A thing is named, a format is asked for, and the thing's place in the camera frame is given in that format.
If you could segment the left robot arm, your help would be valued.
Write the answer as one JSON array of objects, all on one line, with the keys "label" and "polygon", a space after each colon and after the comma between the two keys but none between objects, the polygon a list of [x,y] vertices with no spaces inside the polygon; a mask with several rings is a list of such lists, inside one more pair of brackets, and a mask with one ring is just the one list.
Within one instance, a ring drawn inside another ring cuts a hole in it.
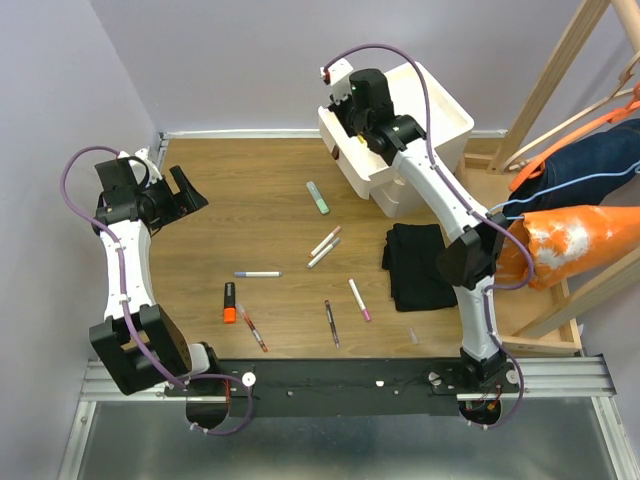
[{"label": "left robot arm", "polygon": [[169,376],[201,395],[214,393],[222,372],[205,342],[188,343],[153,293],[150,250],[154,234],[207,206],[178,166],[178,189],[150,160],[147,149],[120,152],[95,167],[102,185],[95,232],[107,258],[109,293],[104,319],[89,330],[90,343],[125,395],[147,390]]}]

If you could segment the red pen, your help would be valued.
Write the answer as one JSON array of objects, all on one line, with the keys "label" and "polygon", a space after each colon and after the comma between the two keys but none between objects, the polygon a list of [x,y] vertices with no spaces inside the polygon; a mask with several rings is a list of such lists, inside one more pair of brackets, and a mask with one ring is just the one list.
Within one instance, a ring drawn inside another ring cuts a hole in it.
[{"label": "red pen", "polygon": [[266,344],[265,344],[262,336],[260,335],[259,331],[255,327],[255,325],[253,323],[253,320],[251,319],[249,313],[246,311],[246,309],[240,303],[236,304],[236,309],[237,309],[238,313],[241,315],[241,317],[243,318],[243,320],[248,325],[249,329],[251,330],[252,335],[254,336],[256,342],[258,343],[258,345],[260,346],[262,351],[267,353],[268,352],[268,347],[266,346]]}]

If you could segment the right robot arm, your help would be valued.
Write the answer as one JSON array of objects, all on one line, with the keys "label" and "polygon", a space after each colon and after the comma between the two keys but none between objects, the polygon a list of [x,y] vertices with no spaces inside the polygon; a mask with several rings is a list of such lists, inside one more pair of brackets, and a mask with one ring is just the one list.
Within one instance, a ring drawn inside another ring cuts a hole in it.
[{"label": "right robot arm", "polygon": [[396,113],[396,102],[409,103],[409,73],[416,74],[423,93],[435,87],[446,106],[457,105],[419,64],[383,73],[354,70],[341,59],[322,76],[331,88],[331,103],[318,111],[320,135],[360,197],[376,197],[401,178],[444,227],[450,244],[438,256],[437,267],[458,301],[463,327],[460,379],[467,389],[480,392],[494,383],[507,362],[493,299],[507,220],[489,214],[455,178],[452,165],[431,145],[428,120]]}]

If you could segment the beige tip marker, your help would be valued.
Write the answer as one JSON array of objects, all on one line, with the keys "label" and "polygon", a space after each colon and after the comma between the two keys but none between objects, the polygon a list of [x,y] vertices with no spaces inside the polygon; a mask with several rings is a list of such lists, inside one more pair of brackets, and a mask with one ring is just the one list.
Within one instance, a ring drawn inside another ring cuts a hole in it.
[{"label": "beige tip marker", "polygon": [[309,254],[310,258],[314,258],[317,254],[319,254],[337,235],[340,233],[342,228],[340,226],[336,226]]}]

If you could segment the white top drawer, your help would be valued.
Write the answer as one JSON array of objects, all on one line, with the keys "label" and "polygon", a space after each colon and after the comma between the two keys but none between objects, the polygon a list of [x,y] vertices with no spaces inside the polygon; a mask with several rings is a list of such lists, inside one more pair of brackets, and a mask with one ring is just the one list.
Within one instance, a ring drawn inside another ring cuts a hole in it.
[{"label": "white top drawer", "polygon": [[334,146],[340,157],[334,160],[355,193],[368,199],[373,189],[399,177],[377,154],[362,146],[357,137],[348,137],[335,114],[328,108],[318,108],[319,134],[330,155]]}]

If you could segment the pink tip marker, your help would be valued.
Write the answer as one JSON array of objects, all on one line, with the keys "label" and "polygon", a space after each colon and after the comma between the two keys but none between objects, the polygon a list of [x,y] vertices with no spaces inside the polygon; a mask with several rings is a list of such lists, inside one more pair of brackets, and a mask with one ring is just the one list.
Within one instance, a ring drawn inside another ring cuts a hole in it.
[{"label": "pink tip marker", "polygon": [[366,306],[366,304],[365,304],[365,302],[364,302],[364,300],[363,300],[363,298],[361,296],[361,293],[360,293],[360,291],[359,291],[359,289],[358,289],[358,287],[356,285],[355,280],[353,278],[350,278],[348,280],[348,284],[349,284],[349,287],[350,287],[350,289],[351,289],[351,291],[352,291],[352,293],[354,295],[355,301],[356,301],[356,303],[357,303],[357,305],[359,307],[359,310],[360,310],[364,320],[366,322],[370,322],[371,321],[371,315],[370,315],[369,310],[368,310],[368,308],[367,308],[367,306]]}]

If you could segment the dark purple pen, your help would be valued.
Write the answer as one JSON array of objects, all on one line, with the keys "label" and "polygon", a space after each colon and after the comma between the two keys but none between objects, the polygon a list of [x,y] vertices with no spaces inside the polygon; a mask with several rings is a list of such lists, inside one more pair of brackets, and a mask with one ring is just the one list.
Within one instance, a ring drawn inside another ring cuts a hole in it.
[{"label": "dark purple pen", "polygon": [[327,315],[328,323],[329,323],[330,330],[331,330],[331,333],[332,333],[334,345],[335,345],[336,348],[339,349],[340,348],[340,341],[339,341],[339,336],[338,336],[338,333],[337,333],[337,328],[336,328],[333,312],[332,312],[332,309],[331,309],[330,301],[327,299],[327,300],[324,301],[324,304],[325,304],[326,315]]}]

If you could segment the green grey highlighter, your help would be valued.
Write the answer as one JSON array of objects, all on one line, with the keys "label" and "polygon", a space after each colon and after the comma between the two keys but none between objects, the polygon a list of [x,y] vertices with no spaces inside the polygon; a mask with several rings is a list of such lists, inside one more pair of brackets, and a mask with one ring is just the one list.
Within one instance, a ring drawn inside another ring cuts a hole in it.
[{"label": "green grey highlighter", "polygon": [[328,207],[324,197],[320,193],[317,185],[313,181],[308,181],[306,183],[307,190],[309,191],[316,207],[322,215],[327,215],[330,213],[330,208]]}]

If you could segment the orange black highlighter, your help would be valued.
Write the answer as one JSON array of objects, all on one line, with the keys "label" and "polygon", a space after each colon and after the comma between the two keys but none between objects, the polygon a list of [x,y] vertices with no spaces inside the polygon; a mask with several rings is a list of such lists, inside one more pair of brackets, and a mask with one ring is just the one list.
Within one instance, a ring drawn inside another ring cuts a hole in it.
[{"label": "orange black highlighter", "polygon": [[223,297],[223,322],[233,324],[236,322],[236,291],[235,283],[227,282],[224,285]]}]

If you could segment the grey tip marker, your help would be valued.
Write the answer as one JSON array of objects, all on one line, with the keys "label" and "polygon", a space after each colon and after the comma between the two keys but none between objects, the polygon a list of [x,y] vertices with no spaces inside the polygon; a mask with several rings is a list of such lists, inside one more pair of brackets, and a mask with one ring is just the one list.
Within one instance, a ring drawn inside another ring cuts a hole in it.
[{"label": "grey tip marker", "polygon": [[326,257],[341,241],[340,237],[336,237],[329,242],[319,253],[317,253],[306,265],[307,269],[314,268],[324,257]]}]

